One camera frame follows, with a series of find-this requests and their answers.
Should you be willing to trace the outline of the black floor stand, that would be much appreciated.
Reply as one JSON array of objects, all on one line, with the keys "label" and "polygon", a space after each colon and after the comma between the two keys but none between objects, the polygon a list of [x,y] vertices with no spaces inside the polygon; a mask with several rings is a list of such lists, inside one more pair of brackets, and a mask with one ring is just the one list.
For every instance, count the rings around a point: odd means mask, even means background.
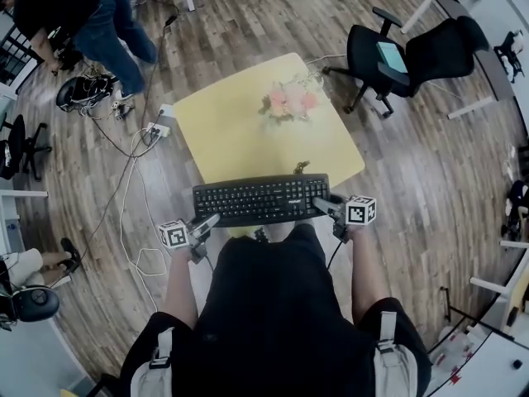
[{"label": "black floor stand", "polygon": [[462,317],[462,319],[469,319],[473,322],[476,322],[476,318],[469,313],[466,313],[462,309],[458,309],[456,306],[454,306],[451,303],[450,300],[450,289],[445,286],[440,287],[441,293],[444,295],[444,301],[445,301],[445,320],[448,323],[452,322],[452,314],[456,313]]}]

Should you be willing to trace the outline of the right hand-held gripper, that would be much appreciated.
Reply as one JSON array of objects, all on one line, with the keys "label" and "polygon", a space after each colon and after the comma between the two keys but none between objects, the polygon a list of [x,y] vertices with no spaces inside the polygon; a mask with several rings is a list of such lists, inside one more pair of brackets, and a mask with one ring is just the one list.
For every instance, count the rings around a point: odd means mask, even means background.
[{"label": "right hand-held gripper", "polygon": [[349,241],[348,227],[367,226],[377,215],[377,200],[368,196],[332,194],[329,199],[315,197],[312,204],[334,220],[333,234],[341,242]]}]

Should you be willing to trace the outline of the person's black shirt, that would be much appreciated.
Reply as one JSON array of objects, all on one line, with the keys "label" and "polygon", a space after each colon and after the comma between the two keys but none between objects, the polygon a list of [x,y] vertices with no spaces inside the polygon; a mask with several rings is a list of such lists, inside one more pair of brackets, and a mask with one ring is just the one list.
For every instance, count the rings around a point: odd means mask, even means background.
[{"label": "person's black shirt", "polygon": [[427,350],[390,295],[345,318],[315,229],[232,238],[190,328],[154,313],[123,363],[120,397],[423,397]]}]

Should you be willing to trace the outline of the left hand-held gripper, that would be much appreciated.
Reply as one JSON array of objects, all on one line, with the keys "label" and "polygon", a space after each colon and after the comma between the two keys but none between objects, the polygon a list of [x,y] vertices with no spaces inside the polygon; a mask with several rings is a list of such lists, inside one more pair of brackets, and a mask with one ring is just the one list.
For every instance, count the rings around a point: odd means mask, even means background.
[{"label": "left hand-held gripper", "polygon": [[191,222],[181,220],[167,222],[158,226],[158,233],[163,246],[167,249],[188,247],[193,263],[199,263],[207,256],[206,240],[210,230],[221,217],[219,213],[198,217]]}]

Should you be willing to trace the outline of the black metal rack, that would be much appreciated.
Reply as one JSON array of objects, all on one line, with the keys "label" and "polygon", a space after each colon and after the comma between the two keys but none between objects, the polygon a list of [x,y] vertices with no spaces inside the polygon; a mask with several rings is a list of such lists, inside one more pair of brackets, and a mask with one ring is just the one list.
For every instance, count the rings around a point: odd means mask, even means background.
[{"label": "black metal rack", "polygon": [[0,40],[0,83],[10,86],[30,63],[42,63],[42,59],[31,48],[30,42],[15,26]]}]

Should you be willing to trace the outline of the white vase with pink flowers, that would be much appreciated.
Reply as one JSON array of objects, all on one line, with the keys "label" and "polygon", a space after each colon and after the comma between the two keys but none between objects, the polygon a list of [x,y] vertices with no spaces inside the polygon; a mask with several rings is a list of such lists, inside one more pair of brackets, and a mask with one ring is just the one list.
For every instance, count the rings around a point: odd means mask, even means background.
[{"label": "white vase with pink flowers", "polygon": [[313,71],[295,74],[288,81],[274,81],[262,98],[258,114],[272,123],[311,121],[311,113],[325,98],[323,78]]}]

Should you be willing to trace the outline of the person's right forearm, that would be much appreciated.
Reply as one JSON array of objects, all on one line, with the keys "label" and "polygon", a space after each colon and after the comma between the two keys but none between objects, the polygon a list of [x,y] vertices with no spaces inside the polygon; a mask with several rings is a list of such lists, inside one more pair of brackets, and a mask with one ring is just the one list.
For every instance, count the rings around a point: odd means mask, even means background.
[{"label": "person's right forearm", "polygon": [[352,241],[351,310],[357,324],[375,303],[389,296],[389,291],[368,229],[350,225],[348,237]]}]

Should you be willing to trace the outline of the black keyboard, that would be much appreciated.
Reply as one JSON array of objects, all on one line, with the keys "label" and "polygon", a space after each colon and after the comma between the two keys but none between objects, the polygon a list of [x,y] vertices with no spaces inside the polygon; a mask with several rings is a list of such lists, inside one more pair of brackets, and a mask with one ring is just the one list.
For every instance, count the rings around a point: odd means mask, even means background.
[{"label": "black keyboard", "polygon": [[217,227],[251,227],[319,217],[312,200],[329,194],[326,174],[260,176],[195,186],[193,208],[200,220],[217,214]]}]

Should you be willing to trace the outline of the yellow table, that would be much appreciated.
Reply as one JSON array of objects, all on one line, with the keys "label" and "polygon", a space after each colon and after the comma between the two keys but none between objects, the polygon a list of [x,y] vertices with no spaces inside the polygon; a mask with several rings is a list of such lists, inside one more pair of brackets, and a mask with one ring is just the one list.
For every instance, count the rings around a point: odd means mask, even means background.
[{"label": "yellow table", "polygon": [[272,123],[258,114],[274,81],[311,71],[295,53],[220,80],[174,105],[203,184],[260,176],[326,174],[333,187],[365,167],[326,96],[311,121]]}]

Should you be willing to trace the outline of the teal book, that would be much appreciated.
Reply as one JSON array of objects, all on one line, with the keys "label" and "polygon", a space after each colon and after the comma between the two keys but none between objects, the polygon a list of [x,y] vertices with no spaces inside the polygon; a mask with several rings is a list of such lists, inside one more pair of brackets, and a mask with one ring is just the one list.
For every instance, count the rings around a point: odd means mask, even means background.
[{"label": "teal book", "polygon": [[400,50],[393,42],[379,41],[376,46],[387,66],[399,73],[407,73],[407,67],[401,56]]}]

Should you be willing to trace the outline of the person's left forearm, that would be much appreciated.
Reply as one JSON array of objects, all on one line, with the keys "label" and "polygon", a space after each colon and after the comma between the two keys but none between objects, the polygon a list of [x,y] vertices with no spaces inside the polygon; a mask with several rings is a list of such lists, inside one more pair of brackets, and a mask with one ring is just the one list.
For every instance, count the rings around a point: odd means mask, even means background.
[{"label": "person's left forearm", "polygon": [[198,320],[198,308],[193,292],[189,262],[191,251],[181,247],[171,256],[167,290],[161,311],[194,328]]}]

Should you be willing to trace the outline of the dark desk with white legs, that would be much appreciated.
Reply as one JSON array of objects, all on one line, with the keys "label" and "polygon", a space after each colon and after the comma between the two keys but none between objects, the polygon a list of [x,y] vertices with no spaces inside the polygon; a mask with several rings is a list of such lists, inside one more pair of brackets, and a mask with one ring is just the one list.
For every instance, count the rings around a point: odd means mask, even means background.
[{"label": "dark desk with white legs", "polygon": [[[404,26],[401,28],[401,32],[403,34],[407,34],[433,3],[435,3],[438,8],[442,10],[448,17],[457,18],[459,16],[470,16],[469,11],[455,0],[424,0],[416,9],[416,11],[404,23]],[[512,99],[515,96],[512,85],[508,81],[508,77],[504,71],[503,65],[494,51],[492,49],[480,50],[476,57],[490,84],[492,94],[486,98],[481,98],[474,103],[466,104],[462,108],[449,113],[447,117],[450,120],[461,117],[466,113],[484,108],[491,103]]]}]

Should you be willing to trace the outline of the yellow wooden chair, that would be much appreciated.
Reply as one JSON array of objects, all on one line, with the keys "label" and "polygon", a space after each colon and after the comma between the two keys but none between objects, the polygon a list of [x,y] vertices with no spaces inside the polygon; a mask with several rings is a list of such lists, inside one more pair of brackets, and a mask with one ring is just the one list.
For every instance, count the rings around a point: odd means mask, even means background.
[{"label": "yellow wooden chair", "polygon": [[61,389],[59,397],[120,397],[119,380],[103,373],[97,380],[85,376],[69,388]]}]

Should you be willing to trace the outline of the black office chair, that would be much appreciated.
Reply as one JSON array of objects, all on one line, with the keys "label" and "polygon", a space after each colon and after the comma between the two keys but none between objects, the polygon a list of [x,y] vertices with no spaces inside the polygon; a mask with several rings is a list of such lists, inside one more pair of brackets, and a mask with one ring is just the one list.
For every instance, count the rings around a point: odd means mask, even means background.
[{"label": "black office chair", "polygon": [[[337,72],[362,82],[355,101],[344,111],[353,112],[368,88],[375,91],[376,99],[387,110],[383,117],[393,114],[388,101],[390,94],[401,98],[415,96],[422,84],[434,79],[452,79],[468,76],[474,71],[474,56],[490,46],[478,23],[467,16],[449,18],[431,30],[409,40],[402,47],[388,38],[392,25],[403,24],[385,10],[374,7],[373,13],[384,19],[379,32],[365,26],[351,27],[348,39],[346,68],[326,66],[323,74]],[[379,41],[393,42],[400,50],[407,67],[402,74],[387,66],[376,46]]]}]

